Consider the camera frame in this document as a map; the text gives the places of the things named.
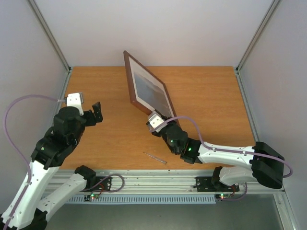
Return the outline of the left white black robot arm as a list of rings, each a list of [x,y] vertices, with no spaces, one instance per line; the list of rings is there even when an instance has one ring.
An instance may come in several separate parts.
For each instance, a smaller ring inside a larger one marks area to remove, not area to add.
[[[54,116],[53,126],[40,139],[31,155],[30,172],[14,200],[0,216],[3,230],[44,230],[53,215],[76,193],[96,187],[96,173],[82,165],[53,193],[42,195],[64,160],[75,150],[86,127],[102,122],[101,104],[80,115],[66,106]]]

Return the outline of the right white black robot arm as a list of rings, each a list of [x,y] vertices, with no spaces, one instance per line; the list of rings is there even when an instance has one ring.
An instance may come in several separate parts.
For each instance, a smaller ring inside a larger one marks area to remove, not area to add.
[[[201,138],[192,139],[175,118],[152,115],[147,122],[152,135],[161,137],[173,154],[190,164],[218,163],[211,183],[217,190],[235,184],[257,182],[271,189],[281,189],[284,157],[264,142],[254,146],[214,145]]]

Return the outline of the brown wooden picture frame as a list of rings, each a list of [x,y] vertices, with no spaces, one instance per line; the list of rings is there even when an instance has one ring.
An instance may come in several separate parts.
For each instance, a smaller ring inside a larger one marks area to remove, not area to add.
[[[123,57],[130,103],[146,115],[158,112],[165,117],[175,117],[166,84],[128,51],[123,51]]]

